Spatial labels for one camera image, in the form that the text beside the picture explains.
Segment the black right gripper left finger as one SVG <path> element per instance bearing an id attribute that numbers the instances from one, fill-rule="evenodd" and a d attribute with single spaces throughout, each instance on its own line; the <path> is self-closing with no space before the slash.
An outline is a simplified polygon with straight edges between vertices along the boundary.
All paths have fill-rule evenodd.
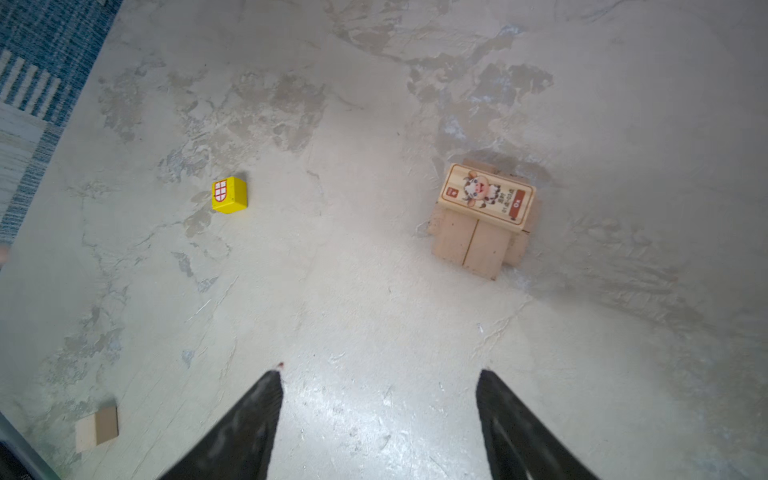
<path id="1" fill-rule="evenodd" d="M 282 401 L 280 372 L 269 370 L 162 477 L 265 479 Z"/>

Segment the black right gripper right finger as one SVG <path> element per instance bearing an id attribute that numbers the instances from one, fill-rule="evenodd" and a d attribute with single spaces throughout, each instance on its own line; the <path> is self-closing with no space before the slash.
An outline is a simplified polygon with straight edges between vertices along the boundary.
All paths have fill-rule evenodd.
<path id="1" fill-rule="evenodd" d="M 481 371 L 476 403 L 494 480 L 597 480 L 495 372 Z"/>

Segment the plain wood block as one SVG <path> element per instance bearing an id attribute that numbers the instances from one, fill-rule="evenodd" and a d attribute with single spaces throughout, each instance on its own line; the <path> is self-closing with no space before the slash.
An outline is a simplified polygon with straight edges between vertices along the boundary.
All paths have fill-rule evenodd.
<path id="1" fill-rule="evenodd" d="M 446 209 L 441 231 L 433 236 L 432 253 L 446 262 L 462 266 L 476 226 L 476 219 Z"/>
<path id="2" fill-rule="evenodd" d="M 501 272 L 512 237 L 513 232 L 510 230 L 479 221 L 471 238 L 463 267 L 476 276 L 496 280 Z"/>
<path id="3" fill-rule="evenodd" d="M 478 167 L 482 172 L 493 173 L 498 176 L 508 177 L 518 183 L 525 183 L 532 185 L 533 182 L 527 176 L 521 176 L 515 173 L 511 173 L 505 170 L 501 170 L 499 167 L 490 163 L 481 162 L 478 160 L 465 158 L 463 164 L 468 167 Z M 542 201 L 538 197 L 534 197 L 532 205 L 527 214 L 526 220 L 520 232 L 513 232 L 512 240 L 508 246 L 506 255 L 504 257 L 503 265 L 510 267 L 518 266 L 526 253 L 529 240 L 532 233 L 538 226 L 541 216 Z"/>

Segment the engraved wood block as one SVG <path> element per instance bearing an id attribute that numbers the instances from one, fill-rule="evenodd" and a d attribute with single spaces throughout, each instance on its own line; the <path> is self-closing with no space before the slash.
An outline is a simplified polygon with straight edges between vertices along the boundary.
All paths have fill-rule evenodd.
<path id="1" fill-rule="evenodd" d="M 427 233 L 432 236 L 439 234 L 445 219 L 446 209 L 441 204 L 436 204 L 428 220 Z"/>

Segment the patterned wood block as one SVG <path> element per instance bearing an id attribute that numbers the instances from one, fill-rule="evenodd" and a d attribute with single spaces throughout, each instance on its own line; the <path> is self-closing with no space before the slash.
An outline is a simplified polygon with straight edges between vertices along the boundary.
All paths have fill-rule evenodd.
<path id="1" fill-rule="evenodd" d="M 454 163 L 448 170 L 437 203 L 505 230 L 526 230 L 536 188 L 511 177 Z"/>

